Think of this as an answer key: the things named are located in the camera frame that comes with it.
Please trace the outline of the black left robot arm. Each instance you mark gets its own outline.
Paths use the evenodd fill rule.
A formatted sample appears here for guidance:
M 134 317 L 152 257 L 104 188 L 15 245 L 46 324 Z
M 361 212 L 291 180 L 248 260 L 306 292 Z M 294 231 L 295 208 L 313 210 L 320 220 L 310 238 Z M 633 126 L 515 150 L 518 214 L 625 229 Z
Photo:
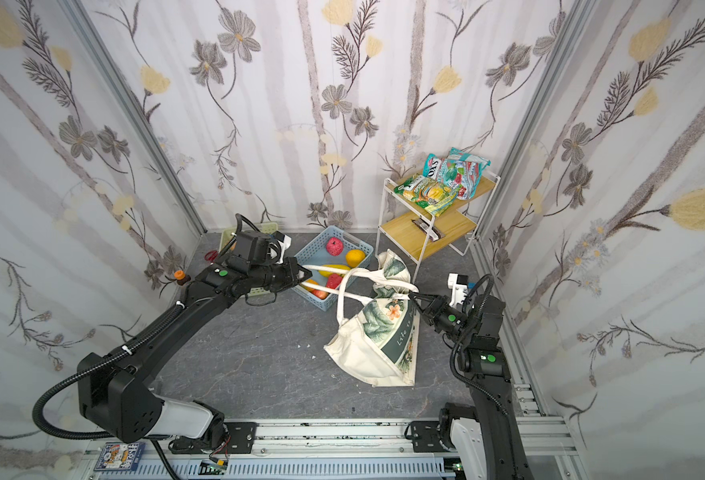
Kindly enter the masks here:
M 172 356 L 250 290 L 262 288 L 278 294 L 310 277 L 312 272 L 293 257 L 246 273 L 216 263 L 206 267 L 184 287 L 182 298 L 150 326 L 104 356 L 86 356 L 76 374 L 46 390 L 32 408 L 32 421 L 40 431 L 69 440 L 115 437 L 130 443 L 162 435 L 158 425 L 162 418 L 170 417 L 172 402 L 156 396 L 148 384 Z M 46 404 L 73 385 L 78 388 L 80 415 L 100 430 L 65 430 L 46 419 Z

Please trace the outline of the cream canvas tote bag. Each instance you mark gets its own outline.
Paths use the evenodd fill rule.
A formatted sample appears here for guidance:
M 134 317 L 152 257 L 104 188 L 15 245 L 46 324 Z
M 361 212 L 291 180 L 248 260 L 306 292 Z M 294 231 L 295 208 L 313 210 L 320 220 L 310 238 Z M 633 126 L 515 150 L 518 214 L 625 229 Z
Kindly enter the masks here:
M 394 252 L 387 250 L 376 259 L 376 270 L 353 268 L 336 290 L 316 287 L 338 298 L 338 331 L 324 351 L 358 381 L 373 387 L 411 387 L 420 314 L 409 296 L 418 288 Z

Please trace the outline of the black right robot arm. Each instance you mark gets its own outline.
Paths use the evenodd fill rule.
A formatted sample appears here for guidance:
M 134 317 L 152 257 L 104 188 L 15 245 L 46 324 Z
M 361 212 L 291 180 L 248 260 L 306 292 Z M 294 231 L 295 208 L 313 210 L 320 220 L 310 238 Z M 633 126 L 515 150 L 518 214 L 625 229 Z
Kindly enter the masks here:
M 466 479 L 531 479 L 513 407 L 511 373 L 500 347 L 504 303 L 478 295 L 453 307 L 445 296 L 410 294 L 421 319 L 451 343 L 449 369 L 472 404 L 445 404 L 437 431 L 458 454 Z

